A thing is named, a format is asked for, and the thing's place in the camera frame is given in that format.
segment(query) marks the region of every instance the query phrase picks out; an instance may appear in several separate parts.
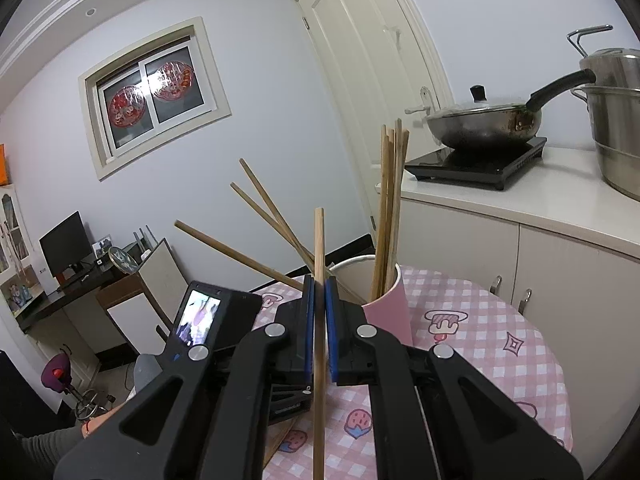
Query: window frame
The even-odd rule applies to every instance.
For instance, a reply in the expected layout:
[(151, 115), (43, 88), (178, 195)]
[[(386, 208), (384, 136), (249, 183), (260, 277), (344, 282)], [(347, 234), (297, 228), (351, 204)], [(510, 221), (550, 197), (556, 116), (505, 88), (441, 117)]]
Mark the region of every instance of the window frame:
[[(160, 123), (148, 85), (146, 65), (185, 47), (193, 63), (203, 104)], [(104, 89), (136, 72), (140, 72), (154, 127), (117, 148), (106, 113)], [(162, 144), (231, 115), (204, 22), (199, 16), (129, 45), (81, 75), (79, 85), (87, 141), (99, 180)]]

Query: wok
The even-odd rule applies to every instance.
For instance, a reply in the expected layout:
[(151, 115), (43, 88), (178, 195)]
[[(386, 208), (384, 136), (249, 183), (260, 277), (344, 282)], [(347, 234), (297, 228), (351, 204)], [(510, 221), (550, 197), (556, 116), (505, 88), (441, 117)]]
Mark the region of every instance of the wok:
[(473, 86), (474, 102), (455, 105), (427, 115), (431, 133), (453, 149), (487, 150), (507, 148), (532, 139), (542, 120), (542, 107), (567, 90), (595, 83), (590, 69), (580, 70), (553, 81), (531, 94), (526, 103), (492, 103), (483, 86)]

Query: small display screen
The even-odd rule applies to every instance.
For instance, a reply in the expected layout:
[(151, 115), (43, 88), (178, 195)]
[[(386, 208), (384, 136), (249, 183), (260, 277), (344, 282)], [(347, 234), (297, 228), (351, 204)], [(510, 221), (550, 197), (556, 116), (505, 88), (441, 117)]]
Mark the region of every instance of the small display screen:
[(220, 300), (192, 290), (184, 308), (177, 335), (187, 346), (201, 345), (207, 338)]

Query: triangular cutout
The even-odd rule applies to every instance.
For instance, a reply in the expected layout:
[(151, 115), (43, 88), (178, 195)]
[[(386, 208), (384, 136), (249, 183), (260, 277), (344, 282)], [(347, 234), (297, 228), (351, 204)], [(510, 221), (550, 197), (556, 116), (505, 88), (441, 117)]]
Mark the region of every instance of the triangular cutout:
[(484, 441), (495, 442), (516, 431), (516, 421), (503, 412), (469, 379), (461, 377), (458, 384)]
[(153, 397), (147, 399), (136, 413), (124, 421), (122, 432), (148, 446), (153, 446), (160, 437), (181, 387), (182, 379), (174, 377), (169, 380)]

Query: tablecloth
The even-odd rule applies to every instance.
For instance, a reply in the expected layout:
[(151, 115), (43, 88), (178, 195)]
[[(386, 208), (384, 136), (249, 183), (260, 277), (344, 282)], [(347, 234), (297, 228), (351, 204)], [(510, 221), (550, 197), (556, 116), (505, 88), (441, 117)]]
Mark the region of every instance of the tablecloth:
[[(562, 368), (542, 334), (511, 305), (467, 280), (402, 266), (414, 346), (446, 342), (513, 399), (567, 450), (571, 421)], [(273, 321), (280, 303), (299, 298), (276, 283), (262, 295), (254, 328)], [(328, 386), (325, 472), (327, 480), (374, 480), (374, 421), (367, 386)], [(264, 469), (262, 478), (312, 479), (312, 416), (301, 416)]]

